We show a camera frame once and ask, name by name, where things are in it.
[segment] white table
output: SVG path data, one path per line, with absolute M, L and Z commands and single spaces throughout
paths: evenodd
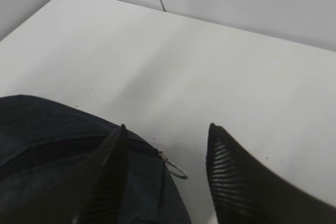
M 211 122 L 275 173 L 336 206 L 336 53 L 114 0 L 52 0 L 0 43 L 0 95 L 32 94 L 125 123 L 190 179 L 215 223 Z

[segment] zipper pull ring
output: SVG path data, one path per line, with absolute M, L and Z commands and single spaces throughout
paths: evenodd
M 181 179 L 188 179 L 188 175 L 186 175 L 185 171 L 183 171 L 183 169 L 181 167 L 179 167 L 178 165 L 176 165 L 173 162 L 170 162 L 168 160 L 168 158 L 166 157 L 166 155 L 163 154 L 162 151 L 157 150 L 158 155 L 161 157 L 161 159 L 163 160 L 163 162 L 166 163 L 167 167 L 168 167 L 168 171 L 171 175 L 174 175 L 177 178 L 181 178 Z M 178 170 L 180 172 L 180 174 L 173 172 L 172 170 L 169 169 L 169 166 L 173 166 L 176 170 Z

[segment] metal ring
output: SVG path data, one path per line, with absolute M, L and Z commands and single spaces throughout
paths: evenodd
M 173 172 L 172 170 L 168 169 L 170 174 L 174 175 L 175 177 L 181 178 L 181 179 L 188 179 L 188 175 L 186 175 L 186 173 L 178 165 L 176 165 L 176 164 L 174 164 L 173 162 L 170 162 L 170 161 L 168 161 L 167 164 L 173 166 L 175 169 L 177 169 L 181 173 L 181 174 L 178 174 L 178 173 Z

